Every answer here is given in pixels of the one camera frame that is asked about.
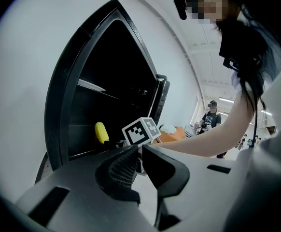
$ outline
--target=black t-shirt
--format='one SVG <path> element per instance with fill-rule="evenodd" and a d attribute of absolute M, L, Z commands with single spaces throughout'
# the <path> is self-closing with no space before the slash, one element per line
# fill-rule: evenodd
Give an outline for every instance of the black t-shirt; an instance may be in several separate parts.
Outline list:
<path fill-rule="evenodd" d="M 214 128 L 217 124 L 221 124 L 221 115 L 216 113 L 205 113 L 202 120 L 204 120 L 204 124 L 202 126 L 202 129 L 206 128 L 207 125 L 211 125 L 212 128 Z"/>

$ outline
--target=woman's arm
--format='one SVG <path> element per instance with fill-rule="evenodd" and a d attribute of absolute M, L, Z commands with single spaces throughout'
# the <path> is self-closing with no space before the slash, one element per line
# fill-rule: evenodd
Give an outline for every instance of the woman's arm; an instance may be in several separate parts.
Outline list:
<path fill-rule="evenodd" d="M 239 92 L 228 118 L 222 125 L 189 139 L 157 146 L 192 155 L 216 156 L 230 150 L 241 140 L 253 115 L 249 100 Z"/>

